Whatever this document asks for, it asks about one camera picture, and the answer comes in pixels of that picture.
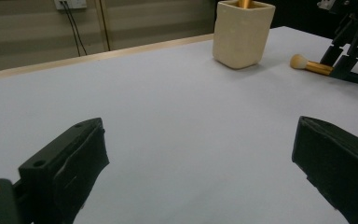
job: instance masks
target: makeup brush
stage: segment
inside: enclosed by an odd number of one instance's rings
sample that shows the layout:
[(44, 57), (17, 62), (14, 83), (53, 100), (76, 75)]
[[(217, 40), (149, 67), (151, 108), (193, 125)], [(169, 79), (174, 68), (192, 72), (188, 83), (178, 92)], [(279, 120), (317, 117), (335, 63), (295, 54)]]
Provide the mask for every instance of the makeup brush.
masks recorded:
[(242, 8), (249, 8), (251, 7), (252, 0), (239, 0), (238, 5)]
[(296, 54), (292, 57), (290, 66), (295, 69), (305, 69), (324, 76), (329, 76), (331, 71), (333, 71), (333, 67), (308, 61), (308, 59), (304, 58), (301, 54)]

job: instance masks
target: white table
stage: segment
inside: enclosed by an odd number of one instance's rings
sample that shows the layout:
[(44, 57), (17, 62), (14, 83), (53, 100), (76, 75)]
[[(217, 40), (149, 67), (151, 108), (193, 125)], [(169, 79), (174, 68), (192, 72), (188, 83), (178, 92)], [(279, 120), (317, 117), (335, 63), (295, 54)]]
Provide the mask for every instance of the white table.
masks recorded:
[(299, 116), (358, 136), (358, 85), (288, 65), (329, 43), (283, 27), (237, 71), (204, 41), (0, 79), (0, 177), (101, 117), (111, 164), (76, 224), (347, 223), (291, 162)]

